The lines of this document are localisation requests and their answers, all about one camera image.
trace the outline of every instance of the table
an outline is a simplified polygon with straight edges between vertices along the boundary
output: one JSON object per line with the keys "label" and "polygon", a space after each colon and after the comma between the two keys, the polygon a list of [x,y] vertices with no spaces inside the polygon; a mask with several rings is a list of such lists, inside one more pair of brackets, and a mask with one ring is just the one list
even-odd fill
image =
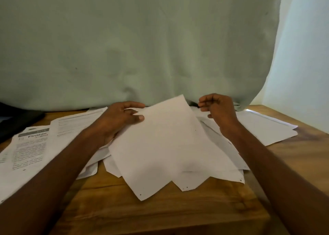
{"label": "table", "polygon": [[[269,149],[329,194],[329,135],[262,105],[250,109],[299,125],[298,136]],[[47,113],[36,125],[79,112]],[[0,144],[0,150],[9,142]],[[246,182],[209,178],[187,192],[171,182],[139,201],[125,181],[107,173],[100,162],[96,175],[74,182],[50,234],[263,234],[270,224],[270,215],[260,202],[266,205],[266,197],[252,173],[247,173]]]}

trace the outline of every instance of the hand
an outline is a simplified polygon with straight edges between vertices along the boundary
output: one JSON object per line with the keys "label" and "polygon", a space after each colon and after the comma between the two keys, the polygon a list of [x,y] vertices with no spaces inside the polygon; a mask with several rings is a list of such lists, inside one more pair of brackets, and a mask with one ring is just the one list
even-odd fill
{"label": "hand", "polygon": [[132,101],[113,103],[87,128],[101,136],[99,147],[108,144],[126,125],[136,124],[144,120],[142,115],[133,115],[137,111],[127,108],[145,108],[145,104]]}
{"label": "hand", "polygon": [[238,121],[231,97],[219,94],[202,96],[198,103],[202,112],[210,111],[209,118],[213,118],[220,127],[221,133],[228,138],[237,127]]}

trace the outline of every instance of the forearm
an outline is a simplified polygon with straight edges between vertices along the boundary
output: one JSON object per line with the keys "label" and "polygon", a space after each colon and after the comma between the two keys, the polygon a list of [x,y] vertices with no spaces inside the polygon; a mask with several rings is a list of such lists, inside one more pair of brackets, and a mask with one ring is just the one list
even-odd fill
{"label": "forearm", "polygon": [[291,170],[242,125],[228,139],[239,151],[292,234],[324,234],[329,198]]}
{"label": "forearm", "polygon": [[0,205],[3,234],[41,234],[60,201],[88,160],[97,151],[99,137],[82,131],[33,179]]}

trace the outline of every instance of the person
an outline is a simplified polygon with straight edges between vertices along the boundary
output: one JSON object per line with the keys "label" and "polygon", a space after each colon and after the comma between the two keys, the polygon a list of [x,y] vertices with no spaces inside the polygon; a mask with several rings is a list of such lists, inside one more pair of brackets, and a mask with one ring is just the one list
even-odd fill
{"label": "person", "polygon": [[[264,189],[291,234],[327,234],[329,197],[291,170],[238,121],[232,99],[219,94],[200,98],[201,111],[210,111]],[[84,129],[34,178],[0,205],[1,234],[41,234],[82,168],[101,146],[130,124],[144,120],[127,108],[138,102],[114,103]]]}

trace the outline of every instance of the green curtain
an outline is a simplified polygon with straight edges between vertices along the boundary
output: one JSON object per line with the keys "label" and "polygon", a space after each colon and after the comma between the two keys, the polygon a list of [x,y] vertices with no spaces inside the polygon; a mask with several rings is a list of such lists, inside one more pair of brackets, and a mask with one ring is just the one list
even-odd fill
{"label": "green curtain", "polygon": [[268,75],[280,0],[0,0],[0,102],[71,110],[184,94],[245,108]]}

